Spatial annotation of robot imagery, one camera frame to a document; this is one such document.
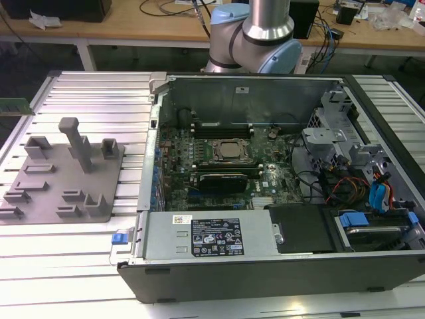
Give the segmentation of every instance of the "cpu socket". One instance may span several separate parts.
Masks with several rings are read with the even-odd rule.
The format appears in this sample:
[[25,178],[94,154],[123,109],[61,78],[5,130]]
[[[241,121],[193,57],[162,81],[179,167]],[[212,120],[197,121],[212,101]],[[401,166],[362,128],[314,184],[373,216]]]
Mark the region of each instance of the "cpu socket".
[[217,140],[212,142],[213,161],[248,161],[247,144],[244,140]]

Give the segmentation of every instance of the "table leg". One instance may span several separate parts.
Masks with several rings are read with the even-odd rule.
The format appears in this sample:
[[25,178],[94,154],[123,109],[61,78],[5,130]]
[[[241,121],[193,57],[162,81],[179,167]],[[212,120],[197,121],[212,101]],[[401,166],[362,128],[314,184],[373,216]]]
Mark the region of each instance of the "table leg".
[[369,55],[367,57],[366,63],[365,63],[365,67],[370,68],[372,66],[373,61],[375,61],[375,59],[377,58],[376,55]]
[[131,56],[133,60],[139,60],[139,51],[137,47],[131,47]]
[[78,53],[85,71],[96,71],[96,63],[94,62],[93,53],[90,45],[86,41],[77,43]]
[[303,47],[301,56],[299,56],[299,60],[295,66],[294,74],[305,74],[307,72],[308,64],[314,52],[316,52],[316,47]]

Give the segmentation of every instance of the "power supply label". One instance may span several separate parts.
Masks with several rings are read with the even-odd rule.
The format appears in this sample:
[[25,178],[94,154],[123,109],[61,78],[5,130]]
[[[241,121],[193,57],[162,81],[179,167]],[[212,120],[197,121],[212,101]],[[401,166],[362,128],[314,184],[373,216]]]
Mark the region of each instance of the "power supply label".
[[192,255],[195,257],[244,255],[239,218],[192,219]]

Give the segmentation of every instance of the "blue latch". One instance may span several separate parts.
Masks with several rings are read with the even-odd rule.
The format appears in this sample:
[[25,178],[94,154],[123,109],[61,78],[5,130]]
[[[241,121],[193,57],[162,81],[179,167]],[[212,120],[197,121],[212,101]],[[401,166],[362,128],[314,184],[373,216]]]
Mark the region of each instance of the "blue latch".
[[113,245],[126,245],[128,244],[128,234],[116,233],[112,235]]
[[369,226],[365,213],[359,211],[344,213],[339,220],[343,227]]
[[372,208],[375,208],[379,213],[385,213],[383,209],[383,201],[386,195],[386,187],[383,184],[373,182],[371,185],[371,191],[369,193],[369,204]]
[[417,223],[419,223],[418,216],[416,216],[416,214],[415,214],[415,213],[413,213],[412,211],[409,211],[409,212],[407,213],[407,215],[408,215],[408,217],[409,217],[409,219],[410,219],[410,222],[411,222],[413,225],[416,225]]

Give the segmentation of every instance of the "blue cable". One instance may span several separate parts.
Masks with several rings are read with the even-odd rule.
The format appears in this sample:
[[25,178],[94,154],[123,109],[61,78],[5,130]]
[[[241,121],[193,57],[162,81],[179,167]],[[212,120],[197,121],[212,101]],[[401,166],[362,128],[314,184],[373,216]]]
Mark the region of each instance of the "blue cable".
[[333,37],[332,37],[331,29],[327,25],[324,25],[323,23],[316,23],[316,22],[314,22],[313,24],[318,25],[318,26],[323,27],[323,28],[326,28],[327,32],[329,33],[329,38],[330,38],[329,46],[330,46],[331,50],[327,54],[325,64],[323,65],[323,68],[320,71],[320,74],[322,74],[323,71],[327,68],[327,65],[329,64],[329,62],[331,61],[331,57],[332,57],[332,54],[333,54]]
[[327,61],[323,65],[323,68],[321,69],[320,74],[322,74],[326,70],[329,62],[331,62],[331,58],[332,58],[332,55],[333,55],[333,36],[332,36],[332,32],[331,32],[331,29],[328,26],[326,26],[326,28],[327,28],[327,32],[329,32],[329,38],[330,38],[329,43],[331,43],[331,51],[329,52],[329,54],[327,56]]

